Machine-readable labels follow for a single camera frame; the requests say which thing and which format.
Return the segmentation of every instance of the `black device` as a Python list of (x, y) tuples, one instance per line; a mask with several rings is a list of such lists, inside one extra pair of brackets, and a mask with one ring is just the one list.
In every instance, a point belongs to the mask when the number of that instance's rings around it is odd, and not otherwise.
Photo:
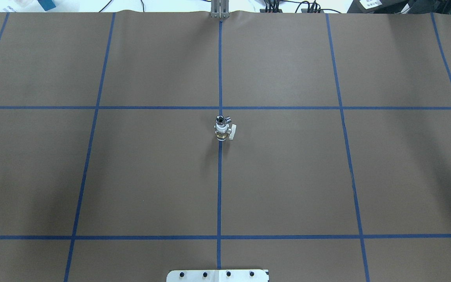
[(382, 5), (367, 9), (360, 0), (353, 0), (349, 14), (399, 14), (408, 4), (410, 6), (401, 14), (451, 13), (451, 0), (381, 0)]

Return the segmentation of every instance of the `cable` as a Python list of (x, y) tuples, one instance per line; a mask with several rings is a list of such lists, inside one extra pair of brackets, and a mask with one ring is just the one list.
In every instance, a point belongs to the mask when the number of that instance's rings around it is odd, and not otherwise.
[(410, 9), (412, 9), (412, 7), (413, 7), (413, 5), (410, 6), (410, 7), (408, 7), (408, 9), (406, 9), (405, 11), (401, 11), (401, 12), (395, 13), (395, 14), (405, 14), (405, 13), (407, 13), (408, 11), (410, 11)]
[(299, 11), (300, 5), (302, 5), (302, 4), (304, 4), (304, 3), (307, 3), (307, 9), (309, 10), (309, 8), (310, 8), (310, 6), (311, 6), (311, 3), (309, 3), (308, 1), (302, 1), (302, 2), (299, 2), (299, 5), (298, 5), (297, 8), (295, 9), (295, 13), (296, 13), (297, 11)]
[(111, 4), (111, 2), (112, 2), (112, 0), (109, 0), (109, 2), (99, 11), (99, 13), (101, 12), (101, 11), (103, 11), (109, 4)]
[(444, 14), (445, 10), (446, 10), (446, 5), (448, 4), (448, 0), (445, 0), (445, 6), (442, 9), (442, 14)]
[(279, 2), (290, 2), (290, 3), (297, 3), (297, 4), (300, 4), (300, 2), (289, 1), (289, 0), (279, 0)]
[(430, 12), (433, 11), (433, 9), (435, 9), (435, 6), (436, 6), (437, 4), (438, 4), (438, 2), (435, 1), (435, 3), (434, 3), (431, 7), (428, 7), (428, 8), (426, 8), (426, 9), (421, 10), (421, 11), (417, 11), (417, 12), (415, 12), (415, 14), (422, 14), (422, 13), (424, 13), (424, 12), (430, 13)]
[[(102, 12), (109, 4), (111, 4), (112, 0), (109, 0), (109, 2), (99, 11)], [(142, 11), (145, 12), (145, 4), (142, 0), (140, 0), (140, 3), (142, 4)]]
[(263, 2), (265, 3), (265, 12), (266, 13), (279, 13), (280, 12), (280, 0), (263, 0)]
[(340, 11), (337, 11), (337, 10), (334, 10), (334, 9), (317, 9), (317, 10), (314, 10), (313, 11), (313, 13), (317, 13), (317, 12), (319, 12), (319, 11), (336, 11), (337, 13), (339, 13), (339, 14), (342, 14)]
[(307, 10), (308, 13), (312, 13), (314, 9), (316, 8), (316, 1), (314, 1), (311, 5), (311, 7)]

